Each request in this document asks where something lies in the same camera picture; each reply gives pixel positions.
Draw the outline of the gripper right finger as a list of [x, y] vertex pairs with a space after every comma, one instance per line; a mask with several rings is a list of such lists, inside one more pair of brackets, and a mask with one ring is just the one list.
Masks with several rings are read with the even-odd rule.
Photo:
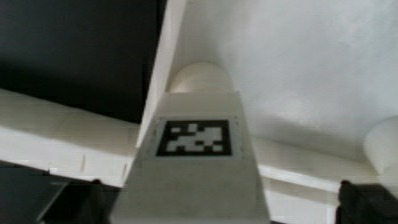
[[398, 224], [398, 198], [380, 184], [341, 181], [334, 224]]

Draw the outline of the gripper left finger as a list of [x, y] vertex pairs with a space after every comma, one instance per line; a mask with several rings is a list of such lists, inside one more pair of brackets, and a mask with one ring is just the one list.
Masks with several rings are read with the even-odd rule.
[[71, 181], [42, 209], [39, 224], [112, 224], [110, 212], [120, 188], [99, 180]]

